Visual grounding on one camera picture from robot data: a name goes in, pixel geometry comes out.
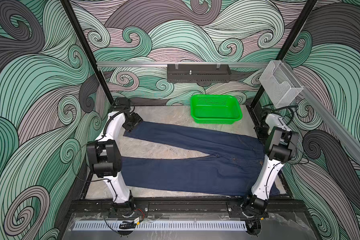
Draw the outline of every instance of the jeans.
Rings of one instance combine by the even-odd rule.
[[[128,186],[246,196],[264,161],[264,146],[254,137],[202,128],[141,122],[124,136],[209,154],[188,159],[122,157]],[[276,187],[271,195],[279,194]]]

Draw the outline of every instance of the wall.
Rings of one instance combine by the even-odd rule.
[[[285,60],[360,142],[360,1],[316,8]],[[261,103],[269,103],[264,94]],[[323,239],[360,239],[360,166],[303,95],[293,122],[298,154],[283,167]]]
[[[92,74],[59,0],[0,0],[0,240],[57,238],[106,114]]]
[[[278,54],[305,0],[71,3],[97,61],[268,62]],[[228,94],[249,104],[262,72],[234,68],[232,82],[202,87],[168,83],[165,68],[102,70],[111,92],[136,105],[188,105],[194,94]]]

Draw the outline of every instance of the patterned backdrop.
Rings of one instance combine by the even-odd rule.
[[[321,1],[318,6],[337,0]],[[274,60],[305,0],[71,0],[97,61]],[[168,83],[166,68],[103,68],[114,96],[136,105],[189,105],[194,94],[249,104],[263,69],[233,68],[231,82]],[[87,94],[95,91],[88,89]]]
[[[77,42],[59,0],[0,0],[0,240],[57,238],[81,191],[108,107]]]
[[[312,11],[285,60],[304,85],[360,142],[360,0]],[[261,103],[270,103],[266,94]],[[283,167],[326,240],[360,240],[360,165],[303,95],[289,125],[299,132],[298,153]],[[289,112],[283,111],[286,122]]]

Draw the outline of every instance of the white mesh organizer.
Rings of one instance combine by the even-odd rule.
[[[282,61],[270,61],[260,77],[261,85],[275,108],[288,106],[302,91],[302,84]]]

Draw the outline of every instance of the green basket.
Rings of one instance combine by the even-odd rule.
[[[230,95],[193,95],[191,116],[197,123],[232,124],[243,114],[237,99]]]

